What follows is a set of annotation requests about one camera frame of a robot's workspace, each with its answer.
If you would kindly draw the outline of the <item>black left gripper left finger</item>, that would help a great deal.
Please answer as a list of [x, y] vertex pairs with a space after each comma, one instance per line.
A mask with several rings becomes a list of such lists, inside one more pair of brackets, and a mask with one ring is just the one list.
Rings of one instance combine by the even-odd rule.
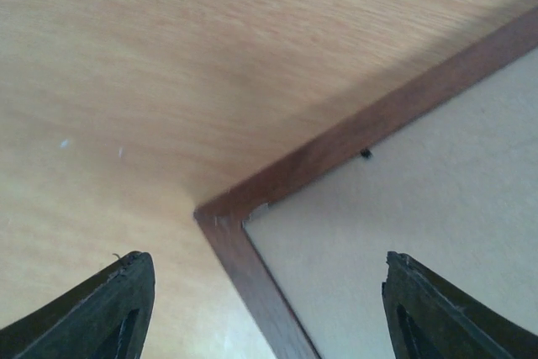
[[1, 329], [2, 358], [140, 358], [155, 302], [147, 252], [131, 251]]

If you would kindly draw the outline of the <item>brown wooden picture frame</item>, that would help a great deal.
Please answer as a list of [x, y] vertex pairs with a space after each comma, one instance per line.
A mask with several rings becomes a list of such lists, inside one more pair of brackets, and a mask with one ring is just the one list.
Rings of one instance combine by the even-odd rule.
[[317, 358], [319, 352], [252, 245], [244, 222], [536, 46], [537, 10], [532, 8], [196, 207], [193, 217], [277, 358]]

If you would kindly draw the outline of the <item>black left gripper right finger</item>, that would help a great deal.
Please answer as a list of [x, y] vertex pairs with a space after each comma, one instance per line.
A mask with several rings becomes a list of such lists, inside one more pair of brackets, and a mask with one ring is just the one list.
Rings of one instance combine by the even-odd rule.
[[537, 335], [390, 251], [382, 301], [397, 358], [536, 358]]

